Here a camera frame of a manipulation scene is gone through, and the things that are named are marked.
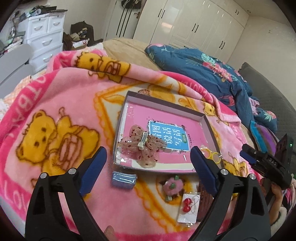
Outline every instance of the drawer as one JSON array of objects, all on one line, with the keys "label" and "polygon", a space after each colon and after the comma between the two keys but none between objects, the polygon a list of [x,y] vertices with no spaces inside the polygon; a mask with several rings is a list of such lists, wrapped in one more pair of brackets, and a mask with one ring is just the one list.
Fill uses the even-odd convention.
[{"label": "drawer", "polygon": [[47,32],[63,29],[65,14],[49,16]]},{"label": "drawer", "polygon": [[63,31],[56,30],[51,33],[45,33],[29,39],[27,43],[33,49],[33,58],[41,55],[49,49],[58,46],[63,41]]},{"label": "drawer", "polygon": [[29,64],[33,66],[34,73],[37,73],[38,71],[44,69],[47,66],[50,59],[62,51],[63,51],[63,44],[60,44],[60,45],[56,46],[55,48],[52,48],[48,52],[46,52],[36,58],[31,59],[29,61]]},{"label": "drawer", "polygon": [[47,33],[49,17],[32,19],[28,23],[27,39]]},{"label": "drawer", "polygon": [[178,48],[178,49],[184,49],[184,48],[193,48],[191,45],[188,43],[184,43],[183,41],[176,39],[175,37],[172,37],[170,40],[169,45]]}]

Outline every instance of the white wardrobe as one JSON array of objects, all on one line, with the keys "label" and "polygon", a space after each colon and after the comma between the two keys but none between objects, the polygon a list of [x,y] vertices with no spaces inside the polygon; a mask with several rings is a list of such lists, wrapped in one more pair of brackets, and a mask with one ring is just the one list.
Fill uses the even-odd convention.
[{"label": "white wardrobe", "polygon": [[233,0],[147,0],[134,39],[198,48],[227,62],[248,17]]}]

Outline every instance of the yellow bear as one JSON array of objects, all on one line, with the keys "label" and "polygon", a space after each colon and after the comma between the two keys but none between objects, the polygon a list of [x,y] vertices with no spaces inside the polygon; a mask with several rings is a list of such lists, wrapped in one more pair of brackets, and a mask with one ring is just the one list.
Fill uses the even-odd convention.
[{"label": "yellow bear", "polygon": [[82,52],[76,61],[77,68],[97,71],[99,78],[108,75],[109,80],[117,83],[120,83],[122,77],[128,73],[130,66],[129,63],[88,52]]},{"label": "yellow bear", "polygon": [[207,116],[217,116],[216,109],[214,106],[212,106],[211,104],[209,104],[207,102],[203,102],[203,105],[204,105],[204,113]]},{"label": "yellow bear", "polygon": [[50,176],[64,174],[92,157],[99,147],[99,133],[85,126],[72,125],[71,119],[59,110],[61,118],[55,124],[44,110],[34,114],[16,149],[20,161],[41,165]]},{"label": "yellow bear", "polygon": [[223,160],[224,168],[235,176],[247,177],[249,172],[246,162],[243,161],[242,163],[239,163],[238,160],[233,157],[230,152],[228,153],[228,155],[232,158],[233,164]]}]

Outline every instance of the clear plastic bag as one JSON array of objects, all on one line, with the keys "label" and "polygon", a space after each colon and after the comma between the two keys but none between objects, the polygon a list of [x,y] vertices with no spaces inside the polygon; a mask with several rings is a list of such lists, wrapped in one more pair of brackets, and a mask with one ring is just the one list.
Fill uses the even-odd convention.
[{"label": "clear plastic bag", "polygon": [[187,227],[193,226],[197,222],[199,203],[199,192],[184,193],[177,222],[183,223]]}]

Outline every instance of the person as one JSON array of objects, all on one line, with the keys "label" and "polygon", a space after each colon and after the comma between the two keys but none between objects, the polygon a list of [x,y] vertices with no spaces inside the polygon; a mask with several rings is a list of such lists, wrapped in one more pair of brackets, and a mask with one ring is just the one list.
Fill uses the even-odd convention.
[{"label": "person", "polygon": [[[263,187],[263,183],[264,183],[264,178],[260,180],[260,185],[262,188],[263,195],[266,196],[267,192]],[[272,226],[279,218],[279,210],[280,210],[280,207],[282,206],[284,196],[281,188],[275,183],[271,183],[271,191],[275,196],[274,203],[272,204],[272,207],[269,210],[269,220],[270,220],[270,225]]]},{"label": "person", "polygon": [[118,241],[118,238],[115,236],[115,231],[112,226],[108,226],[104,234],[109,241]]}]

